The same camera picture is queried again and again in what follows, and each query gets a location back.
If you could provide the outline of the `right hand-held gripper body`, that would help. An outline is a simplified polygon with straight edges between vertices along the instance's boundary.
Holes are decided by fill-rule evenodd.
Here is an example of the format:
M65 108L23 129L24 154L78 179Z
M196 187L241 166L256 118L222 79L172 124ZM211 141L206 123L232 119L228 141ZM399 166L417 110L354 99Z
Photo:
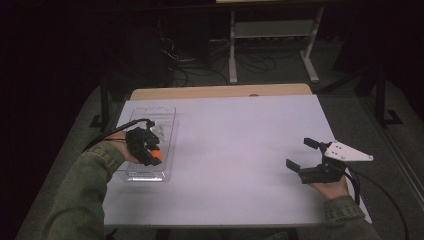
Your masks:
M348 162L374 160L372 155L336 140L320 143L321 147L318 150L322 154L321 163L316 167L300 169L298 172L303 184L338 182L344 175Z

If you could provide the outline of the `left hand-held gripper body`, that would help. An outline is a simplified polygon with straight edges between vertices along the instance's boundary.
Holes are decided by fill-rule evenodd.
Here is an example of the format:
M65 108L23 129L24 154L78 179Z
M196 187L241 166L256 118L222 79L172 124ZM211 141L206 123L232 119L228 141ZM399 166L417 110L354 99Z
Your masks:
M126 133L125 138L129 152L141 163L145 156L151 156L145 148L144 130L140 127L134 128Z

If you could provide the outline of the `clear plastic box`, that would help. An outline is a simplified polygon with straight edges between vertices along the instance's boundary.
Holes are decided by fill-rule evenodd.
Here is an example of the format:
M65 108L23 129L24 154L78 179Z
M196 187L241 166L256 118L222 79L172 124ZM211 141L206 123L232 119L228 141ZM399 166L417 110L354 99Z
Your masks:
M157 166L124 163L118 175L125 182L166 182L170 179L175 137L178 128L174 107L138 107L128 111L129 118L122 118L119 124L141 119L141 122L127 128L130 131L140 127L154 133L160 140L158 150L162 153L162 163Z

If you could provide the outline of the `person's left hand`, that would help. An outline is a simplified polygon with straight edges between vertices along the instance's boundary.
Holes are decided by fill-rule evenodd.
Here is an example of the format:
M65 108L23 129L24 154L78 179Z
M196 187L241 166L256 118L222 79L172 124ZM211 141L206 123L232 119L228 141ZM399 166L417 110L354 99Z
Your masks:
M126 132L120 131L114 135L112 144L120 151L126 161L138 164L139 161L129 152L125 138Z

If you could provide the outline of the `person's right hand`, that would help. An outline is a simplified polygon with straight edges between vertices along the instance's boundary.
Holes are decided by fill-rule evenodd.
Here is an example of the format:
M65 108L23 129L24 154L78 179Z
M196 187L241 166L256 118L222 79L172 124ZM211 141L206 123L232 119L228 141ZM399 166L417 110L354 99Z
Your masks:
M338 182L311 183L310 187L317 190L326 200L332 200L350 195L345 177L342 177Z

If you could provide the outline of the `black floor stand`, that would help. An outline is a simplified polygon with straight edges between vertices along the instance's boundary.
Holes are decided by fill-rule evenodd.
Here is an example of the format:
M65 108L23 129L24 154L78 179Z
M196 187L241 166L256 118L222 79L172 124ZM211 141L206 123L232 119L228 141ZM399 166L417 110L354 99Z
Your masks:
M110 95L110 70L105 69L99 78L100 114L95 115L90 123L91 127L105 131L111 121L111 106L113 99Z
M328 94L343 85L359 78L359 82L355 87L357 96L366 97L372 90L375 90L375 117L378 123L386 128L388 125L402 124L402 120L398 114L391 109L387 109L386 103L386 82L387 77L383 69L375 64L369 64L347 74L334 83L316 90L316 94Z

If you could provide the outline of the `white metal table frame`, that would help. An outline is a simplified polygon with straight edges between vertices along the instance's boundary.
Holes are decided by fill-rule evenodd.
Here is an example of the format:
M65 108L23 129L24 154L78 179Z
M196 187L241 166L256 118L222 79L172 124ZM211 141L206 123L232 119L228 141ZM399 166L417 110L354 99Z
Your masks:
M228 58L229 82L231 84L238 83L235 55L237 39L304 37L308 42L299 51L299 54L310 81L318 83L319 77L310 60L310 54L324 10L323 6L286 10L283 16L277 20L243 20L236 10L232 10L230 13L230 52Z

